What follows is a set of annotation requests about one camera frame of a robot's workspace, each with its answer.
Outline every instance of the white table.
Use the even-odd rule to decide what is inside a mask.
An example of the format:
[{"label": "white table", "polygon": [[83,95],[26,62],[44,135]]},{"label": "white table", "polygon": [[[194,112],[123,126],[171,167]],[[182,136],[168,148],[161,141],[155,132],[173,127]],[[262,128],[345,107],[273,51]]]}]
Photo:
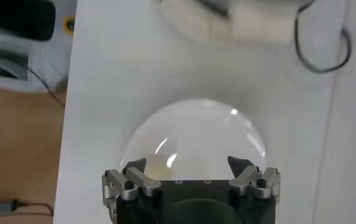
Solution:
[{"label": "white table", "polygon": [[[328,30],[328,23],[310,23],[327,21],[328,14],[324,19],[319,16],[324,10],[319,2],[339,7],[338,1],[318,1],[312,7],[317,15],[302,19],[301,35],[305,38],[310,29],[322,37],[321,41],[305,38],[306,53],[325,47],[324,52],[315,52],[315,58],[331,63],[338,50],[337,34],[322,32]],[[152,83],[168,72],[193,66],[209,66],[208,70],[219,66],[246,76],[242,112],[262,135],[269,164],[282,173],[281,223],[311,223],[333,76],[306,71],[293,44],[236,46],[188,40],[162,19],[151,0],[78,3],[55,223],[110,222],[102,204],[100,176],[119,167],[123,148],[118,142],[125,126],[112,114],[127,112],[121,103],[140,103],[131,91],[148,92],[139,83]],[[128,89],[119,93],[122,83]],[[133,117],[141,116],[133,112]]]}]

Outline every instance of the transparent hemisphere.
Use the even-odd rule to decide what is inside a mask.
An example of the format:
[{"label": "transparent hemisphere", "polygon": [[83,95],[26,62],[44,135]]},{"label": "transparent hemisphere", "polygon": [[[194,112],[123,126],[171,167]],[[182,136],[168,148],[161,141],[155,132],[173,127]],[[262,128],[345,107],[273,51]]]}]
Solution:
[{"label": "transparent hemisphere", "polygon": [[228,156],[264,170],[263,141],[237,109],[211,99],[188,99],[152,114],[133,133],[122,168],[147,159],[144,173],[155,180],[230,180]]}]

